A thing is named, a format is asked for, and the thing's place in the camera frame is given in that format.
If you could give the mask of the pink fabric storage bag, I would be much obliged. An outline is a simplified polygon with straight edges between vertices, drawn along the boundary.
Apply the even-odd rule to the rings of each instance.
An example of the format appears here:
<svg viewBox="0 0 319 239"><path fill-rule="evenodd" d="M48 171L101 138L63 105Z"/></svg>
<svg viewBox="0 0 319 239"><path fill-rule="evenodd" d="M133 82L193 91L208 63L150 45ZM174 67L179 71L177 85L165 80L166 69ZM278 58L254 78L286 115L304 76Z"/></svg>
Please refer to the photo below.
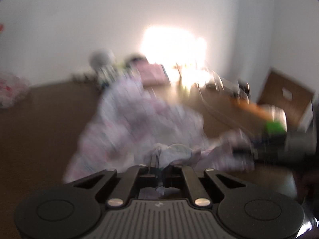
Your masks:
<svg viewBox="0 0 319 239"><path fill-rule="evenodd" d="M169 77L161 64L145 64L138 70L144 86L170 85Z"/></svg>

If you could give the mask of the pink floral garment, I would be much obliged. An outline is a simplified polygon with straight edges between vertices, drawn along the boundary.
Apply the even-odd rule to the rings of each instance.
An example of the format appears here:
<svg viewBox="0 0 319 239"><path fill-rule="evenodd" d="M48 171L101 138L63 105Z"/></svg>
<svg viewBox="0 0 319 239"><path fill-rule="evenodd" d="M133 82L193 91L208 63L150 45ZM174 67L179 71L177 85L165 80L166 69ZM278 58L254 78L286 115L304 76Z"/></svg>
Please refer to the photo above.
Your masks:
<svg viewBox="0 0 319 239"><path fill-rule="evenodd" d="M144 90L140 80L122 79L106 89L97 111L78 139L77 151L63 176L70 183L105 169L120 173L156 160L159 169L184 165L195 171L252 170L250 157L235 156L248 147L240 130L209 140L203 117L179 104L170 104Z"/></svg>

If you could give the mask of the pink floral plastic bag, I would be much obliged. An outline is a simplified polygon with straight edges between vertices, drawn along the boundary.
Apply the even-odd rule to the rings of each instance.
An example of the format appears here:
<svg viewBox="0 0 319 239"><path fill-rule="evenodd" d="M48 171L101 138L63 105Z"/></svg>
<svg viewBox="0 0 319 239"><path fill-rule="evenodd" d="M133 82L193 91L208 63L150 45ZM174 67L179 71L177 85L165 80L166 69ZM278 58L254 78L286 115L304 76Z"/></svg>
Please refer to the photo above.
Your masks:
<svg viewBox="0 0 319 239"><path fill-rule="evenodd" d="M8 109L27 96L30 83L25 78L1 72L1 109Z"/></svg>

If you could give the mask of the white round robot toy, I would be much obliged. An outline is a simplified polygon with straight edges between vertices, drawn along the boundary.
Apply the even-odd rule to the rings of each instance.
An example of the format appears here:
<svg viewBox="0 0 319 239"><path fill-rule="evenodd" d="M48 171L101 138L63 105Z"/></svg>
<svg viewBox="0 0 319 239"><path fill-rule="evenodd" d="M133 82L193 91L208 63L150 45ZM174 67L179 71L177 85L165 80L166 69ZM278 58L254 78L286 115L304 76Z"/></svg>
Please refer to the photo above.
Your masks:
<svg viewBox="0 0 319 239"><path fill-rule="evenodd" d="M89 57L89 65L94 71L98 71L104 66L112 65L115 61L115 55L111 50L98 50Z"/></svg>

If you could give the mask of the black clip device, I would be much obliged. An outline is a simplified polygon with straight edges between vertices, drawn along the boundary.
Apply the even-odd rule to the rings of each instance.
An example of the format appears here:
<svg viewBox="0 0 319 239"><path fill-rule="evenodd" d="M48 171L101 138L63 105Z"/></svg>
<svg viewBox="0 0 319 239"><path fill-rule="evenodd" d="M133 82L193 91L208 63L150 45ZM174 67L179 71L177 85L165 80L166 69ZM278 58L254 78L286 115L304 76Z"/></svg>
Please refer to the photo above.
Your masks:
<svg viewBox="0 0 319 239"><path fill-rule="evenodd" d="M232 96L237 99L250 100L250 86L249 83L241 79L237 80L237 84L232 87Z"/></svg>

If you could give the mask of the brown cardboard box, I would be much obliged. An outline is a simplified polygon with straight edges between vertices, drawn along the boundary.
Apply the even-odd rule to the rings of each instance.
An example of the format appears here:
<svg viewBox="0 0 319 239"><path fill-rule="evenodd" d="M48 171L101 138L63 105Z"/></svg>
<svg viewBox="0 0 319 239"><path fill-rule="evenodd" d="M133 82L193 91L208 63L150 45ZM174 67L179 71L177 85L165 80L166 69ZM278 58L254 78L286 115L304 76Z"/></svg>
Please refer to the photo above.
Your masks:
<svg viewBox="0 0 319 239"><path fill-rule="evenodd" d="M281 108L286 114L287 126L298 128L313 97L314 91L301 82L271 70L257 103Z"/></svg>

